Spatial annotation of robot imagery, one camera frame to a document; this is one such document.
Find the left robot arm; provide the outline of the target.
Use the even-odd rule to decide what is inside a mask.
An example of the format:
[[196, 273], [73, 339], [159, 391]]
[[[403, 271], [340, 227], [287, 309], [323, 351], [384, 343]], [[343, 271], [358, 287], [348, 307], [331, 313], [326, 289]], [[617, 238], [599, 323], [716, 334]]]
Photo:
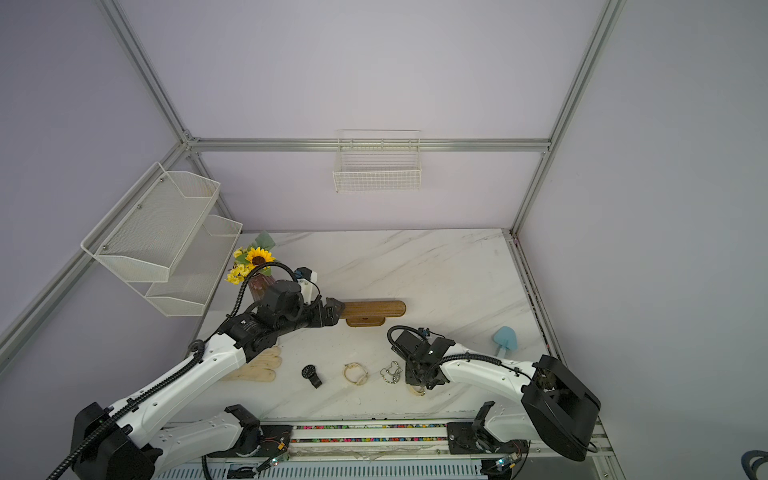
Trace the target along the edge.
[[211, 453], [250, 456], [262, 442], [260, 420], [241, 404], [189, 424], [168, 428], [184, 407], [228, 374], [276, 345], [282, 335], [336, 325], [345, 304], [322, 296], [315, 273], [273, 261], [287, 273], [264, 296], [243, 304], [240, 287], [233, 308], [205, 340], [193, 341], [186, 360], [130, 396], [108, 407], [92, 403], [76, 416], [69, 454], [53, 469], [59, 479], [150, 479], [155, 474]]

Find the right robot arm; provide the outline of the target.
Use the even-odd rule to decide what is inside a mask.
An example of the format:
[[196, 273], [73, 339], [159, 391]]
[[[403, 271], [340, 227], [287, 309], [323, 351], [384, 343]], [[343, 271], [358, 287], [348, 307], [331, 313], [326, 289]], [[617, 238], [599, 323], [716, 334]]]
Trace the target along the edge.
[[558, 358], [535, 362], [502, 359], [470, 350], [425, 328], [395, 325], [388, 329], [392, 351], [404, 362], [405, 382], [432, 390], [467, 384], [516, 403], [509, 413], [485, 402], [470, 423], [471, 437], [452, 444], [469, 451], [496, 453], [532, 435], [560, 456], [582, 462], [598, 447], [592, 441], [601, 402]]

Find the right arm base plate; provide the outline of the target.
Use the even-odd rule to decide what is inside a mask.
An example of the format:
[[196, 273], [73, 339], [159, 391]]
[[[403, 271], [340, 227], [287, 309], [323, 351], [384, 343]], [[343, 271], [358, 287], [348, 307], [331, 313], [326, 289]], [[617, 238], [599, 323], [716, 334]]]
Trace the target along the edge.
[[484, 427], [475, 428], [472, 422], [446, 424], [449, 452], [459, 454], [524, 454], [529, 451], [525, 440], [501, 442]]

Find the cream strap wrist watch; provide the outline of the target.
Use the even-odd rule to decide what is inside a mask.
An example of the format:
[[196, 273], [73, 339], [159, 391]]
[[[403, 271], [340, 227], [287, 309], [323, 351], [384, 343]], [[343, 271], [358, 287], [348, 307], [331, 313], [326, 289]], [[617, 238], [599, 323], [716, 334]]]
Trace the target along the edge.
[[408, 389], [415, 396], [423, 397], [426, 394], [426, 389], [423, 386], [409, 385]]

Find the wooden watch stand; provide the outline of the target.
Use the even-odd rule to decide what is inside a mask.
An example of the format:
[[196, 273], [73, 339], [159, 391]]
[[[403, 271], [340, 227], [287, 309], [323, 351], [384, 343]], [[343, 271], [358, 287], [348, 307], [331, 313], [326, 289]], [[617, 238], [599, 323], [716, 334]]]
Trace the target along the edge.
[[388, 318], [405, 315], [406, 304], [401, 300], [346, 302], [340, 318], [352, 328], [382, 326]]

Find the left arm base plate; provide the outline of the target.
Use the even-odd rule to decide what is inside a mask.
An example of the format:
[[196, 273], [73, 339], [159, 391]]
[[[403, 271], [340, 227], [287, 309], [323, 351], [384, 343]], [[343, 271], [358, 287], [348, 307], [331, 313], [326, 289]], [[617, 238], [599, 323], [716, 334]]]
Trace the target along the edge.
[[272, 458], [286, 452], [291, 444], [293, 425], [261, 425], [259, 430], [246, 429], [235, 445], [208, 454], [211, 458]]

